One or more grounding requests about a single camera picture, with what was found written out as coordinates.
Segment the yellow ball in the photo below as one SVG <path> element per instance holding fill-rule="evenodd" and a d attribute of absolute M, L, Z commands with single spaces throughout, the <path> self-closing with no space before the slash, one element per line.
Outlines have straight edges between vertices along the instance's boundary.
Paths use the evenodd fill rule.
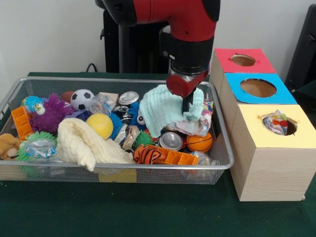
<path fill-rule="evenodd" d="M 104 140 L 108 139 L 113 132 L 113 122 L 109 116 L 105 114 L 93 114 L 88 120 L 90 125 Z"/>

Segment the purple spiky ball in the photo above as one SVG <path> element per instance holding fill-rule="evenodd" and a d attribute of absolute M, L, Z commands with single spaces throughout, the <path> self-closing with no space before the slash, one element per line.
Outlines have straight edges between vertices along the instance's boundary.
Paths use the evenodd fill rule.
<path fill-rule="evenodd" d="M 57 133 L 60 122 L 74 111 L 73 107 L 67 106 L 56 93 L 51 94 L 48 101 L 44 102 L 44 108 L 45 113 L 42 115 L 32 113 L 33 118 L 30 119 L 30 124 L 34 132 Z"/>

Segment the black cable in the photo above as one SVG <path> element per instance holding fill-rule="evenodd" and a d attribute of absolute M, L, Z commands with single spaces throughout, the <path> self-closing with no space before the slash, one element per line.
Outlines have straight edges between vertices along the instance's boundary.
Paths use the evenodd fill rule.
<path fill-rule="evenodd" d="M 97 70 L 97 67 L 94 65 L 94 63 L 90 63 L 90 64 L 88 65 L 87 69 L 85 70 L 85 72 L 86 72 L 86 73 L 89 72 L 89 69 L 90 69 L 91 66 L 93 66 L 94 71 L 97 73 L 98 70 Z"/>

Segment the soccer ball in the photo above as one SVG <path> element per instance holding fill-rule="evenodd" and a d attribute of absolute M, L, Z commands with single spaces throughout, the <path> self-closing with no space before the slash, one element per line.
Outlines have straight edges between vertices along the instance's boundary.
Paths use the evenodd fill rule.
<path fill-rule="evenodd" d="M 94 94 L 90 90 L 76 90 L 71 96 L 70 104 L 75 111 L 89 109 L 89 105 L 93 97 Z"/>

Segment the tan stuffed animal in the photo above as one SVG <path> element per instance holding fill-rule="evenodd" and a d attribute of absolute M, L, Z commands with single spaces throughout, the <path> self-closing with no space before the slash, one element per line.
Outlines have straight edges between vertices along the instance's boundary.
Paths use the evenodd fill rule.
<path fill-rule="evenodd" d="M 21 141 L 9 133 L 0 136 L 0 158 L 3 160 L 15 159 Z"/>

